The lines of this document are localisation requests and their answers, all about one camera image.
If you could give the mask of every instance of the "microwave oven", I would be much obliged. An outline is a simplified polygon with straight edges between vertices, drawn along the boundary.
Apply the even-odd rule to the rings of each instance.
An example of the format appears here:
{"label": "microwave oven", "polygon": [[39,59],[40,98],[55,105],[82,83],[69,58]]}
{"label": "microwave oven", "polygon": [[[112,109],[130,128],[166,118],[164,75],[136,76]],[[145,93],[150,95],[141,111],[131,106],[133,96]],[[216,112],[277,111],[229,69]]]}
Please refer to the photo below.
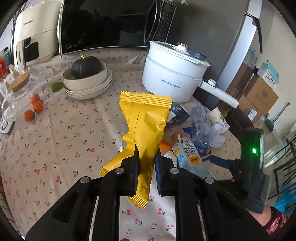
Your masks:
{"label": "microwave oven", "polygon": [[166,42],[175,11],[169,0],[64,0],[59,53]]}

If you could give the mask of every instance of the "midea logo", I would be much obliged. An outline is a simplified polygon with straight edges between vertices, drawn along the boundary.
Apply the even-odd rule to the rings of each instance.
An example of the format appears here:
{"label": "midea logo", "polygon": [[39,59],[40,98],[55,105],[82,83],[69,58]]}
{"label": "midea logo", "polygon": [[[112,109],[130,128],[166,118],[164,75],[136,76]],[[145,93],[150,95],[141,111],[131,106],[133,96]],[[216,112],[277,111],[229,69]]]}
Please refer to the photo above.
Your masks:
{"label": "midea logo", "polygon": [[73,45],[67,44],[66,45],[66,49],[73,48],[73,47],[77,47],[77,44],[73,44]]}
{"label": "midea logo", "polygon": [[27,22],[23,23],[22,25],[25,26],[26,24],[31,23],[31,22],[33,22],[33,19],[30,20],[30,21],[27,21]]}

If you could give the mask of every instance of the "snack wrapper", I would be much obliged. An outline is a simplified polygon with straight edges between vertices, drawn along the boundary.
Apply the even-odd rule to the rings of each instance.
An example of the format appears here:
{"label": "snack wrapper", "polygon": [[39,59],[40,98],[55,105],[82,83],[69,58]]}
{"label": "snack wrapper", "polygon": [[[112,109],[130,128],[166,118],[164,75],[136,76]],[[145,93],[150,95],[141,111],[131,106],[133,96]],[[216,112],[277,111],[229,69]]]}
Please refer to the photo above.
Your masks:
{"label": "snack wrapper", "polygon": [[133,156],[137,146],[140,159],[138,187],[136,195],[127,199],[143,209],[148,204],[155,155],[164,134],[172,99],[153,94],[121,92],[119,105],[128,125],[128,133],[123,137],[127,145],[102,167],[100,174],[104,176],[120,167],[124,158]]}

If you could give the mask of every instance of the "pot lid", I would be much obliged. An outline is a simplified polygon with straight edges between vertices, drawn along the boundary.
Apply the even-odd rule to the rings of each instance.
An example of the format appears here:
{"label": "pot lid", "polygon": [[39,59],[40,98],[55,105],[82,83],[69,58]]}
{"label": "pot lid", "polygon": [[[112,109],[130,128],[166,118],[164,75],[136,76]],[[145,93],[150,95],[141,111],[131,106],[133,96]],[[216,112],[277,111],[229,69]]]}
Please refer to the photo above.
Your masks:
{"label": "pot lid", "polygon": [[198,64],[198,65],[203,65],[205,67],[210,67],[211,65],[207,61],[202,61],[192,55],[190,55],[187,52],[187,49],[189,48],[187,45],[178,43],[178,46],[164,43],[164,42],[159,42],[159,41],[150,41],[150,44],[157,47],[160,50],[166,51],[167,53],[171,53],[175,56],[178,56],[182,59],[185,59],[187,61],[190,61],[192,63]]}
{"label": "pot lid", "polygon": [[8,90],[9,91],[17,91],[17,90],[21,89],[26,83],[28,83],[29,76],[30,76],[30,74],[28,72],[20,74],[18,77],[16,77],[11,82],[11,84],[8,87]]}

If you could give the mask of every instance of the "pot knob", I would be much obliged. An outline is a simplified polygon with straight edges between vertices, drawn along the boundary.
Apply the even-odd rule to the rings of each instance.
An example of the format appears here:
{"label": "pot knob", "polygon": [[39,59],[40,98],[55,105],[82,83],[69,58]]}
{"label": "pot knob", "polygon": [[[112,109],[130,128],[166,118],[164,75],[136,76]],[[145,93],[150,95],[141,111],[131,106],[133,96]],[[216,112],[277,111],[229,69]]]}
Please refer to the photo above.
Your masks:
{"label": "pot knob", "polygon": [[214,81],[214,80],[212,80],[212,79],[209,79],[208,81],[207,81],[211,86],[216,86],[216,82]]}
{"label": "pot knob", "polygon": [[187,48],[189,48],[189,46],[187,46],[186,44],[182,44],[182,43],[177,43],[177,44],[178,44],[178,46],[176,48],[177,50],[187,53]]}

